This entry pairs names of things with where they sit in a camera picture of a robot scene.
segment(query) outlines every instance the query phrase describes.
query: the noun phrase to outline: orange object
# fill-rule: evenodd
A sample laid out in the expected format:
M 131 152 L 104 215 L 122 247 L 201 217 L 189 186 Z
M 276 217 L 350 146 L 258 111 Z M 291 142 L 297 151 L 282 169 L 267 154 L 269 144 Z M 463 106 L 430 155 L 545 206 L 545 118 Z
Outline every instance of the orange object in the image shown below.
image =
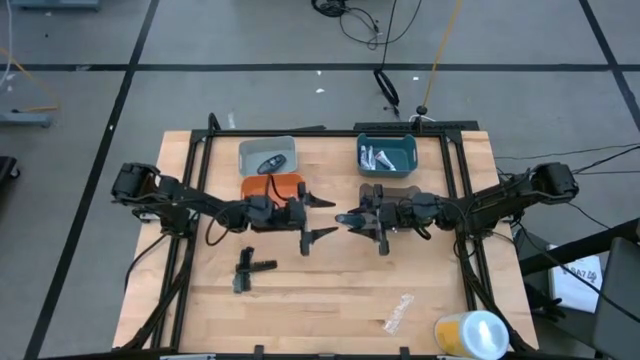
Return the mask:
M 280 196 L 285 199 L 290 197 L 298 198 L 298 183 L 304 182 L 302 176 L 299 174 L 273 174 L 271 176 L 273 176 L 273 182 Z M 271 200 L 279 206 L 286 205 L 286 202 L 276 195 L 273 184 L 269 180 L 269 175 L 247 176 L 242 181 L 240 197 L 245 199 L 250 195 L 265 195 L 267 188 L 269 189 L 267 194 Z

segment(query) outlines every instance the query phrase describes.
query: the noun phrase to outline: blue plastic bin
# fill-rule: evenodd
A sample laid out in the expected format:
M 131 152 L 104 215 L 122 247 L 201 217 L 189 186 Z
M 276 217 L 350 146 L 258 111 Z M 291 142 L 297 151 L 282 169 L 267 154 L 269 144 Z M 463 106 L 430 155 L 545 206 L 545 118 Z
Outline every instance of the blue plastic bin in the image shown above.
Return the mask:
M 373 146 L 373 154 L 383 150 L 389 161 L 395 166 L 396 171 L 387 169 L 380 162 L 376 162 L 375 170 L 365 170 L 360 166 L 360 147 Z M 405 135 L 402 139 L 370 138 L 365 134 L 358 135 L 356 147 L 356 163 L 360 175 L 367 177 L 403 178 L 409 176 L 418 167 L 418 151 L 416 139 L 411 135 Z

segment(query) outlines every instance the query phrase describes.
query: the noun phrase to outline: white lid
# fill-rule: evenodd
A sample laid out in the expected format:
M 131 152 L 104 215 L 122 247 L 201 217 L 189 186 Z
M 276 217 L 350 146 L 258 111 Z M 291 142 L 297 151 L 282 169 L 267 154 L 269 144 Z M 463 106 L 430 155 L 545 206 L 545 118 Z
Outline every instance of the white lid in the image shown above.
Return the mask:
M 460 337 L 471 356 L 479 360 L 497 360 L 509 346 L 509 333 L 502 320 L 485 310 L 473 311 L 463 321 Z

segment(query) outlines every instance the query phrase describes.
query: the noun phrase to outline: concrete floor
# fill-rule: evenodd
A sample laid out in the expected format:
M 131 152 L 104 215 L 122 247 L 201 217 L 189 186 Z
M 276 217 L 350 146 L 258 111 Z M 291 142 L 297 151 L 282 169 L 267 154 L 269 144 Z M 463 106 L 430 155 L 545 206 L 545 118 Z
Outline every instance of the concrete floor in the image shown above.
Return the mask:
M 15 57 L 32 67 L 127 64 L 151 2 L 103 3 L 98 13 L 54 10 L 46 16 L 44 11 L 16 9 Z M 390 1 L 350 3 L 370 11 L 386 31 Z M 394 33 L 406 26 L 416 3 L 400 1 Z M 433 61 L 453 6 L 453 1 L 425 0 L 410 31 L 389 47 L 388 61 Z M 591 6 L 618 63 L 640 63 L 635 17 L 640 3 L 592 1 Z M 0 7 L 0 46 L 6 46 L 6 16 L 6 8 Z M 345 19 L 345 27 L 368 36 L 357 20 Z M 327 64 L 375 63 L 381 57 L 382 47 L 370 51 L 347 39 L 337 20 L 315 13 L 307 1 L 161 0 L 140 63 L 317 63 L 322 69 Z M 442 61 L 607 63 L 579 2 L 553 0 L 465 2 Z M 127 210 L 110 204 L 108 192 L 123 162 L 156 161 L 164 131 L 203 128 L 210 111 L 223 126 L 233 113 L 242 129 L 350 128 L 358 121 L 394 120 L 383 110 L 386 102 L 370 71 L 318 74 L 313 66 L 307 68 L 227 71 L 222 66 L 210 72 L 135 73 L 41 356 L 110 348 L 139 224 Z M 122 71 L 34 74 L 58 94 L 61 110 L 49 129 L 0 129 L 0 154 L 17 157 L 23 173 L 0 208 L 0 359 L 24 356 L 124 76 Z M 408 117 L 421 102 L 429 72 L 388 75 L 401 96 L 401 114 Z M 640 73 L 624 77 L 632 91 L 640 92 Z M 0 111 L 48 103 L 22 74 L 9 85 L 11 91 L 0 89 Z M 489 131 L 496 156 L 640 141 L 611 71 L 442 71 L 431 96 L 431 117 L 478 120 Z M 613 153 L 548 160 L 579 167 Z M 535 163 L 498 161 L 505 171 Z M 599 168 L 616 169 L 640 169 L 637 153 Z M 637 174 L 583 176 L 575 203 L 606 224 L 635 218 L 640 212 L 637 181 Z M 557 244 L 601 230 L 569 206 L 534 207 L 524 223 Z M 592 354 L 544 325 L 539 337 L 542 348 L 551 352 Z

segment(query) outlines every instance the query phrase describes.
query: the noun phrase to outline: wooden table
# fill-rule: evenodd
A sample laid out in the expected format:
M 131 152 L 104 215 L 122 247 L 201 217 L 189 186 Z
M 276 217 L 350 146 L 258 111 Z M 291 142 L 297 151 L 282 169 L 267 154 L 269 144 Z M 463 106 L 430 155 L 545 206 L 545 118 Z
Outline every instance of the wooden table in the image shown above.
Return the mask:
M 181 178 L 189 132 L 165 133 L 157 166 L 163 174 Z M 495 163 L 486 132 L 463 132 L 464 148 L 474 191 L 497 183 Z M 220 137 L 213 152 L 206 192 L 226 200 L 238 199 L 238 144 L 247 138 Z M 405 179 L 368 179 L 358 175 L 355 138 L 296 138 L 298 172 L 314 195 L 334 201 L 334 208 L 311 209 L 310 228 L 335 226 L 334 216 L 358 205 L 362 183 L 389 187 L 419 186 L 447 196 L 438 139 L 416 138 L 419 167 Z M 458 193 L 462 191 L 455 149 L 450 146 Z M 197 169 L 191 184 L 195 187 Z M 433 238 L 414 232 L 389 234 L 391 253 L 378 255 L 371 240 L 341 227 L 302 257 L 298 232 L 230 234 L 218 246 L 205 244 L 208 218 L 200 222 L 191 273 L 181 352 L 398 354 L 409 346 L 412 354 L 437 354 L 435 321 L 463 312 L 466 302 L 462 276 L 453 254 L 454 233 L 429 228 Z M 212 238 L 222 232 L 214 228 Z M 496 232 L 511 238 L 509 226 Z M 137 252 L 158 237 L 159 225 L 142 225 Z M 114 346 L 129 340 L 157 304 L 167 241 L 133 271 Z M 494 236 L 484 240 L 497 305 L 530 345 L 537 339 L 513 244 Z M 234 294 L 231 281 L 240 250 L 255 247 L 254 261 L 277 259 L 278 269 L 252 275 L 253 290 Z M 383 330 L 403 294 L 415 298 L 395 335 Z M 168 312 L 163 344 L 168 344 L 173 310 Z

